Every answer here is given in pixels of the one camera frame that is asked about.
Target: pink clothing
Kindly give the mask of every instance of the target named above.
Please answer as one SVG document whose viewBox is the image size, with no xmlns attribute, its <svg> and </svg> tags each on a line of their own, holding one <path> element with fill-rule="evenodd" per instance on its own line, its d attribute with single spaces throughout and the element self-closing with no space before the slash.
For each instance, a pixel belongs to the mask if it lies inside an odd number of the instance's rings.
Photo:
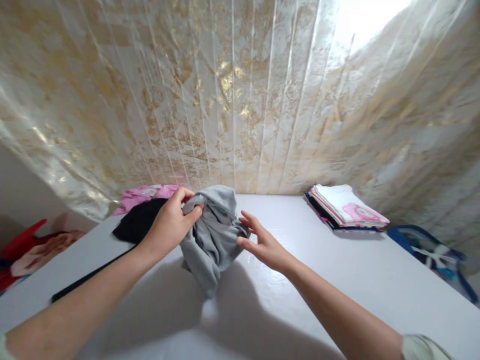
<svg viewBox="0 0 480 360">
<path fill-rule="evenodd" d="M 134 189 L 125 190 L 120 198 L 120 207 L 113 212 L 113 215 L 126 214 L 135 205 L 149 202 L 152 199 L 169 199 L 179 185 L 154 185 L 140 186 Z"/>
<path fill-rule="evenodd" d="M 341 227 L 382 228 L 390 222 L 385 216 L 365 205 L 348 185 L 315 185 L 309 193 Z"/>
</svg>

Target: person's left hand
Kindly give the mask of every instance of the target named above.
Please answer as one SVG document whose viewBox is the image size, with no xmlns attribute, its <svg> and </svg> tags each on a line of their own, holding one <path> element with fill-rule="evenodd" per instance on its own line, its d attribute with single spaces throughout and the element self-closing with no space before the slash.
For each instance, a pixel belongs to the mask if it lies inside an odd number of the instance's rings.
<svg viewBox="0 0 480 360">
<path fill-rule="evenodd" d="M 200 204 L 184 215 L 182 203 L 186 203 L 193 195 L 193 191 L 180 186 L 161 207 L 150 230 L 138 245 L 138 250 L 159 261 L 180 244 L 203 212 L 204 204 Z"/>
</svg>

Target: sleeve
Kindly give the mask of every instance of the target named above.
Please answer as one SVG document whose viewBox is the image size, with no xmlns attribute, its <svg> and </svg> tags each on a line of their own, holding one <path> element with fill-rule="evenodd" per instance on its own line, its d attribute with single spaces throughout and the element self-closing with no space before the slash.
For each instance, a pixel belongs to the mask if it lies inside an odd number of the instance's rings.
<svg viewBox="0 0 480 360">
<path fill-rule="evenodd" d="M 2 334 L 0 337 L 0 360 L 16 360 L 7 350 L 7 337 Z"/>
<path fill-rule="evenodd" d="M 423 335 L 405 335 L 401 354 L 404 360 L 455 360 L 435 341 Z"/>
</svg>

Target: black cloth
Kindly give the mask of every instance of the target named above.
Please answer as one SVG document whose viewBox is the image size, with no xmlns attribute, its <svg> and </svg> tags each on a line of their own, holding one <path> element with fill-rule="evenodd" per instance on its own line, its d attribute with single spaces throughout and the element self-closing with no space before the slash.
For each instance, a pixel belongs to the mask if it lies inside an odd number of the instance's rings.
<svg viewBox="0 0 480 360">
<path fill-rule="evenodd" d="M 61 298 L 63 298 L 65 295 L 67 295 L 69 292 L 75 290 L 76 288 L 78 288 L 80 285 L 82 285 L 84 282 L 86 282 L 88 279 L 92 278 L 95 274 L 99 273 L 100 271 L 102 271 L 103 269 L 105 269 L 108 265 L 110 265 L 111 263 L 113 263 L 115 260 L 117 259 L 120 259 L 123 255 L 125 255 L 126 253 L 132 251 L 133 249 L 135 249 L 136 245 L 134 247 L 132 247 L 131 249 L 128 249 L 127 251 L 125 251 L 123 254 L 117 256 L 116 258 L 114 258 L 113 260 L 107 262 L 105 265 L 103 266 L 100 266 L 98 269 L 96 270 L 93 270 L 92 272 L 88 273 L 87 275 L 85 275 L 84 277 L 82 277 L 80 280 L 77 280 L 75 281 L 73 284 L 70 284 L 68 285 L 66 288 L 64 288 L 63 290 L 60 290 L 59 292 L 57 292 L 55 295 L 53 295 L 51 297 L 51 303 L 53 304 L 54 302 L 56 302 L 57 300 L 60 300 Z"/>
<path fill-rule="evenodd" d="M 112 234 L 118 240 L 139 244 L 150 230 L 159 210 L 168 199 L 158 198 L 134 206 Z"/>
<path fill-rule="evenodd" d="M 112 231 L 112 234 L 118 240 L 135 244 L 135 246 L 137 246 L 143 240 L 145 235 L 147 235 L 147 233 L 149 232 L 150 227 L 154 223 L 155 217 L 157 217 L 159 210 L 162 208 L 163 205 L 165 205 L 167 200 L 168 199 L 158 198 L 134 206 L 130 210 L 130 212 L 120 220 L 120 224 L 118 224 L 115 230 Z M 114 258 L 112 261 L 109 261 L 105 265 L 99 267 L 98 269 L 85 275 L 81 279 L 75 281 L 73 284 L 67 286 L 63 290 L 57 292 L 55 295 L 52 296 L 51 302 L 54 303 L 57 300 L 63 298 L 69 292 L 78 288 L 80 285 L 82 285 L 95 274 L 106 268 L 115 260 L 121 258 L 126 253 L 133 250 L 135 246 L 124 252 L 122 255 Z"/>
</svg>

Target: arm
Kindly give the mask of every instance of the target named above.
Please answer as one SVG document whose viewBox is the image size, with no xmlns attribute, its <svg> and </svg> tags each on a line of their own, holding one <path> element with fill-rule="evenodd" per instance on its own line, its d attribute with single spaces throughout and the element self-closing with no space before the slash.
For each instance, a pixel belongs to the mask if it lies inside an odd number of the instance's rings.
<svg viewBox="0 0 480 360">
<path fill-rule="evenodd" d="M 298 261 L 253 215 L 241 213 L 258 244 L 243 237 L 238 244 L 290 280 L 347 359 L 402 359 L 398 332 Z"/>
<path fill-rule="evenodd" d="M 6 334 L 18 360 L 72 359 L 134 284 L 185 237 L 202 214 L 188 215 L 182 202 L 193 192 L 181 187 L 160 209 L 150 231 L 132 251 L 80 287 Z"/>
</svg>

